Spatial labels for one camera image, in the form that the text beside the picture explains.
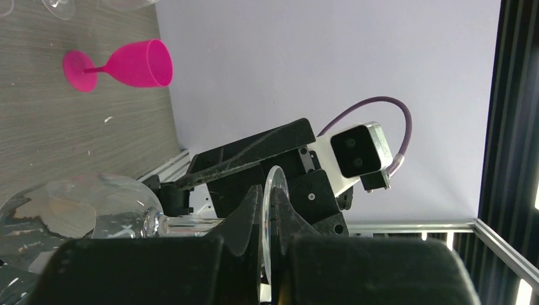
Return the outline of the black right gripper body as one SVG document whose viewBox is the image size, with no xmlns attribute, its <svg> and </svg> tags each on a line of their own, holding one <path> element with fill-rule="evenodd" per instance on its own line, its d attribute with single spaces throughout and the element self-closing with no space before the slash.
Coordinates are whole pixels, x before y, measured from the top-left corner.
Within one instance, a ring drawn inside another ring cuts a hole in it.
<svg viewBox="0 0 539 305">
<path fill-rule="evenodd" d="M 279 166 L 283 174 L 272 181 L 287 194 L 294 211 L 321 234 L 349 234 L 338 201 L 326 173 L 317 166 L 314 152 L 302 147 L 279 154 L 265 154 L 247 161 L 246 152 L 239 152 L 227 161 L 215 163 L 212 155 L 223 156 L 224 148 L 196 156 L 188 172 L 173 182 L 160 185 L 160 203 L 167 216 L 180 219 L 183 235 L 203 235 L 234 212 L 251 186 L 262 185 L 270 170 Z M 196 216 L 189 205 L 196 186 L 206 185 L 214 219 Z"/>
</svg>

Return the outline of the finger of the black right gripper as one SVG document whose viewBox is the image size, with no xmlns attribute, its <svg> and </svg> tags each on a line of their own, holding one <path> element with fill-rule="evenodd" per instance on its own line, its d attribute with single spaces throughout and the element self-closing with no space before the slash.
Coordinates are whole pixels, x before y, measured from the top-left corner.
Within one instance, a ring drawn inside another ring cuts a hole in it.
<svg viewBox="0 0 539 305">
<path fill-rule="evenodd" d="M 244 171 L 315 141 L 308 119 L 261 132 L 247 138 L 195 154 L 187 173 L 174 182 L 180 191 Z"/>
</svg>

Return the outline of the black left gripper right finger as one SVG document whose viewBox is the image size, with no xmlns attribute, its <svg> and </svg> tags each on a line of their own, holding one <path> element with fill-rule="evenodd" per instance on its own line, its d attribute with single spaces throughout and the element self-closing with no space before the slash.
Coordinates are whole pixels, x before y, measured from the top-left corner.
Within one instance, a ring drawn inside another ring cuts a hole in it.
<svg viewBox="0 0 539 305">
<path fill-rule="evenodd" d="M 274 304 L 479 304 L 462 260 L 437 240 L 322 235 L 273 189 Z"/>
</svg>

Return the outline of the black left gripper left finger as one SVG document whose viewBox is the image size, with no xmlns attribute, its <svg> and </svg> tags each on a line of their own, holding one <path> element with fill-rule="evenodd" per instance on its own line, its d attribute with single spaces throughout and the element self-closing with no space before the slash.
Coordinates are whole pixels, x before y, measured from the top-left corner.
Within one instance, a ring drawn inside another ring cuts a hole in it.
<svg viewBox="0 0 539 305">
<path fill-rule="evenodd" d="M 259 304 L 261 203 L 252 186 L 202 237 L 74 240 L 44 269 L 29 304 Z"/>
</svg>

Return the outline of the pink wine glass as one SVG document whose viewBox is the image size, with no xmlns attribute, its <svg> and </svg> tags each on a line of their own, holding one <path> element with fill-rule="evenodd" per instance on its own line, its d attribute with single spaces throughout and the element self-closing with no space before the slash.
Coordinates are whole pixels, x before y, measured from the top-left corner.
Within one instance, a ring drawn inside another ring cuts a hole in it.
<svg viewBox="0 0 539 305">
<path fill-rule="evenodd" d="M 170 52 L 159 39 L 126 44 L 114 51 L 102 67 L 94 66 L 82 51 L 68 51 L 63 57 L 62 69 L 68 83 L 80 92 L 96 88 L 98 73 L 106 73 L 136 88 L 167 87 L 174 76 Z"/>
</svg>

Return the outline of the clear stemmed wine glass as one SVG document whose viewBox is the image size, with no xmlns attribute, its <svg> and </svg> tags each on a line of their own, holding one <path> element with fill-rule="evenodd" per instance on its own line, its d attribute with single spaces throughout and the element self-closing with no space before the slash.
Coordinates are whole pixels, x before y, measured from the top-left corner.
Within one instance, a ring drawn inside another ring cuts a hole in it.
<svg viewBox="0 0 539 305">
<path fill-rule="evenodd" d="M 159 0 L 103 0 L 103 2 L 118 11 L 131 11 L 152 6 Z"/>
</svg>

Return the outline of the clear tall flute glass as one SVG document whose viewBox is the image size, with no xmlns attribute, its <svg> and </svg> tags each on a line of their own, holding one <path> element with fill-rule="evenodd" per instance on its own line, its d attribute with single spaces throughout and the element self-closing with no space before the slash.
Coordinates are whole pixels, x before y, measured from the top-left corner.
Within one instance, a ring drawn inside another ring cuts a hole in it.
<svg viewBox="0 0 539 305">
<path fill-rule="evenodd" d="M 75 15 L 73 0 L 42 0 L 42 3 L 52 15 L 61 20 L 68 21 Z"/>
</svg>

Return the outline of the clear patterned tumbler glass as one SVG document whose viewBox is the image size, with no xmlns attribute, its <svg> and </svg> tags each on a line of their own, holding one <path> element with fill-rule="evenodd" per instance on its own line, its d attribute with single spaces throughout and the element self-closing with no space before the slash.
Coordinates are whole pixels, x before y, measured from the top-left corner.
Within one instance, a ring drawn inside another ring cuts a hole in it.
<svg viewBox="0 0 539 305">
<path fill-rule="evenodd" d="M 0 0 L 0 18 L 7 17 L 14 9 L 14 0 Z"/>
</svg>

